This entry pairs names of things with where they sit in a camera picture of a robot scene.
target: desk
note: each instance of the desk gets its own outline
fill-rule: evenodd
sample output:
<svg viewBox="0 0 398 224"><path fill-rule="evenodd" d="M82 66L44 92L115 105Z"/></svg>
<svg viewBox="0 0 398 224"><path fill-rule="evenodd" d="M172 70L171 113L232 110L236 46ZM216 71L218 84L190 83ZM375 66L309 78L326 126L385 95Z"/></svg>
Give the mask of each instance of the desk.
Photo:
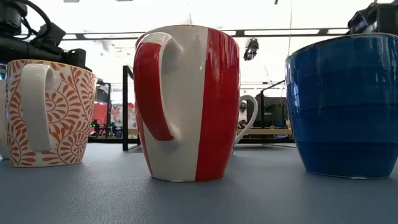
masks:
<svg viewBox="0 0 398 224"><path fill-rule="evenodd" d="M295 148L242 145L222 179L173 184L149 177L140 150L120 148L89 144L83 163L72 166L12 168L0 161L0 222L398 222L397 169L384 180L325 177L306 173Z"/></svg>

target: ceramic mug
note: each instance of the ceramic mug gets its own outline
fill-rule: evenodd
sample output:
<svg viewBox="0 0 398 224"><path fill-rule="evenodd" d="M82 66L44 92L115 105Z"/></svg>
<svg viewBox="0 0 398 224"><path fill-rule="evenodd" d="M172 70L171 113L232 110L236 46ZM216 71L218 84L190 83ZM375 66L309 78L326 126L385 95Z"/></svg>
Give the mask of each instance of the ceramic mug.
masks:
<svg viewBox="0 0 398 224"><path fill-rule="evenodd" d="M6 81L0 80L0 106L6 105ZM0 110L0 157L9 159L6 131L6 110Z"/></svg>
<svg viewBox="0 0 398 224"><path fill-rule="evenodd" d="M96 77L41 60L7 65L6 130L15 167L81 162L93 117Z"/></svg>
<svg viewBox="0 0 398 224"><path fill-rule="evenodd" d="M137 124L153 177L172 182L218 179L236 136L239 49L200 26L169 26L139 38L134 59Z"/></svg>
<svg viewBox="0 0 398 224"><path fill-rule="evenodd" d="M309 172L389 177L398 156L398 37L347 35L287 60L287 106Z"/></svg>

